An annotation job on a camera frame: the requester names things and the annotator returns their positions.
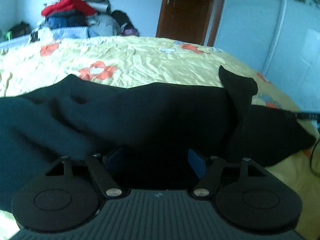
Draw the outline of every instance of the circular cap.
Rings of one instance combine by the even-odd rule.
[[[193,194],[195,194],[198,197],[206,197],[207,195],[210,194],[210,192],[205,188],[198,188],[193,192]]]
[[[35,197],[35,205],[46,211],[56,211],[67,207],[71,203],[71,195],[60,189],[49,189]]]
[[[265,189],[253,189],[242,196],[244,203],[256,209],[274,208],[279,203],[277,194]]]
[[[109,197],[119,197],[122,194],[122,191],[119,188],[110,188],[106,191],[106,194]]]

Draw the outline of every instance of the wooden door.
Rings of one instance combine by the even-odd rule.
[[[203,45],[213,0],[163,0],[156,37]]]

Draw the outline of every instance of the yellow bedspread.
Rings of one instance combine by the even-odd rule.
[[[221,87],[220,65],[255,79],[259,92],[252,98],[252,104],[299,110],[260,73],[227,52],[169,39],[133,36],[64,39],[49,46],[37,42],[2,52],[0,97],[17,96],[52,85],[69,74],[123,88],[152,82]],[[310,122],[300,124],[319,137]],[[268,170],[300,195],[303,212],[296,229],[307,240],[315,240],[320,236],[320,178],[309,169],[309,155],[310,151],[296,153]],[[314,169],[320,172],[320,152],[314,154],[313,162]],[[17,230],[12,215],[0,211],[0,240],[10,238]]]

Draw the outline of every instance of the door frame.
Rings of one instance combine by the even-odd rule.
[[[206,38],[206,34],[207,34],[207,31],[208,31],[208,27],[209,27],[209,21],[210,21],[210,18],[211,18],[212,7],[213,7],[214,1],[215,0],[210,0],[210,3],[209,3],[209,8],[208,8],[207,17],[206,17],[206,21],[205,21],[205,25],[204,25],[204,30],[202,32],[200,45],[204,44],[204,41],[205,41],[205,38]],[[224,0],[216,0],[216,4],[215,4],[216,9],[215,9],[215,12],[214,12],[213,24],[212,24],[212,27],[211,27],[211,30],[210,30],[210,35],[209,35],[207,46],[210,46],[210,47],[213,46],[215,37],[216,37],[217,32],[218,32],[218,27],[219,27],[219,22],[220,22],[220,18],[221,18],[223,3],[224,3]],[[157,32],[156,32],[156,37],[159,37],[160,30],[161,30],[161,28],[163,26],[164,11],[165,11],[165,7],[166,6],[167,6],[167,0],[162,0],[161,9],[160,9],[160,15],[159,15],[159,21],[158,21],[158,26],[157,26]]]

